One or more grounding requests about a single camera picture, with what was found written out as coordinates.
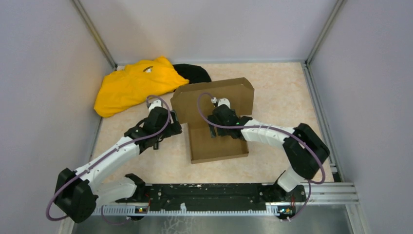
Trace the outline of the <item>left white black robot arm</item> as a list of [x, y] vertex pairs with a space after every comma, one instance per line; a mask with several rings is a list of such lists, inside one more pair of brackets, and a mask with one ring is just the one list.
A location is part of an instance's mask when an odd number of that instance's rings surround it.
[[149, 115], [129, 128], [106, 152], [74, 171], [62, 170], [51, 203], [75, 223], [80, 223], [98, 207], [122, 199], [143, 200], [146, 184], [135, 174], [127, 174], [109, 183], [105, 179], [146, 149], [156, 149], [163, 139], [181, 133], [182, 127], [174, 111], [150, 107]]

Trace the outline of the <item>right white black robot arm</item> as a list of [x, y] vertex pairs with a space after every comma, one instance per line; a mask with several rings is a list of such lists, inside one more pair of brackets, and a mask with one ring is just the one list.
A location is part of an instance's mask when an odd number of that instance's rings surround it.
[[217, 106], [205, 120], [212, 137], [230, 136], [284, 150], [290, 166], [274, 184], [275, 197], [280, 201], [287, 201], [301, 182], [312, 180], [330, 155], [326, 144], [305, 123], [297, 127], [265, 124], [249, 116], [237, 116], [226, 104]]

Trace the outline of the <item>brown cardboard box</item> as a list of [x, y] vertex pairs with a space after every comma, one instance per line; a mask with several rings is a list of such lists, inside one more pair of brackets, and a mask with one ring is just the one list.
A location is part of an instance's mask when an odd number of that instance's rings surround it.
[[188, 125], [192, 164], [248, 156], [239, 129], [215, 127], [245, 124], [250, 118], [254, 88], [246, 78], [183, 85], [170, 101], [178, 121]]

